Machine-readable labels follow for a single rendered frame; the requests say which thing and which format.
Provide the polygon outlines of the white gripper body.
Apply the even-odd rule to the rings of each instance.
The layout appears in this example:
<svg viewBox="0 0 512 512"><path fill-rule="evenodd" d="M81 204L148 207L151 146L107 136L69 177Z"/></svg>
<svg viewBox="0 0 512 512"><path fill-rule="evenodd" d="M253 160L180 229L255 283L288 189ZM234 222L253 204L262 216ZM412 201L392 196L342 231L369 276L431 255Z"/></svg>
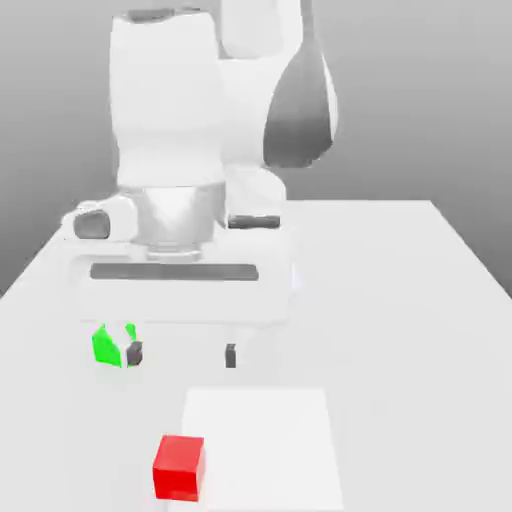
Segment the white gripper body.
<svg viewBox="0 0 512 512"><path fill-rule="evenodd" d="M72 260L70 284L88 322L279 323L288 316L291 265L85 255Z"/></svg>

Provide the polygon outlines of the small green cube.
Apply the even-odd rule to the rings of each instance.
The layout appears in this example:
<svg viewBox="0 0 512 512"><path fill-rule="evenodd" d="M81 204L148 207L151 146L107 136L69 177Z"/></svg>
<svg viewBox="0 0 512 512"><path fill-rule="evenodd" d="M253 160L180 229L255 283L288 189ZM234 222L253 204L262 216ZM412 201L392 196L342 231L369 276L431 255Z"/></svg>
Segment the small green cube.
<svg viewBox="0 0 512 512"><path fill-rule="evenodd" d="M126 367L127 350L136 340L133 323L103 323L92 334L95 360L119 368Z"/></svg>

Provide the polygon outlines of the small red cube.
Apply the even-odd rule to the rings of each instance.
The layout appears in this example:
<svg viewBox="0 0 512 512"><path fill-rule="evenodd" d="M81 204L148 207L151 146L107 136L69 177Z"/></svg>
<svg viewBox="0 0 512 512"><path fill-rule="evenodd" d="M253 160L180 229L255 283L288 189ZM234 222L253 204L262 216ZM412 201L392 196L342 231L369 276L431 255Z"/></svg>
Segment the small red cube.
<svg viewBox="0 0 512 512"><path fill-rule="evenodd" d="M152 466L157 499L198 502L204 474L203 437L162 436Z"/></svg>

